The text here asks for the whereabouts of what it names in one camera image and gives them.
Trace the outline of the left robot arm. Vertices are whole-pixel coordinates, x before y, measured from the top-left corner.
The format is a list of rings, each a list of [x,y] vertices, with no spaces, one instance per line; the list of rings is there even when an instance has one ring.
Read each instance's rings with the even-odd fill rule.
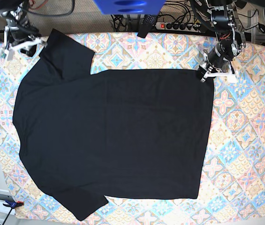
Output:
[[[201,82],[208,78],[225,77],[229,83],[237,83],[239,72],[232,66],[233,59],[245,48],[245,37],[239,31],[241,26],[232,0],[207,0],[206,11],[210,22],[200,22],[210,31],[215,32],[218,43],[211,51],[203,50],[203,61],[198,72]]]

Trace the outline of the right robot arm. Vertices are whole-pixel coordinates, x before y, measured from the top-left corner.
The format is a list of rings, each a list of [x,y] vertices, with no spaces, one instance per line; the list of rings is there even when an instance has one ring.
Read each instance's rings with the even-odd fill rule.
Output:
[[[28,0],[0,0],[0,17],[7,22],[2,31],[4,38],[0,38],[0,42],[3,43],[0,58],[6,61],[12,60],[16,51],[32,57],[37,45],[47,45],[39,30],[31,25],[28,9]]]

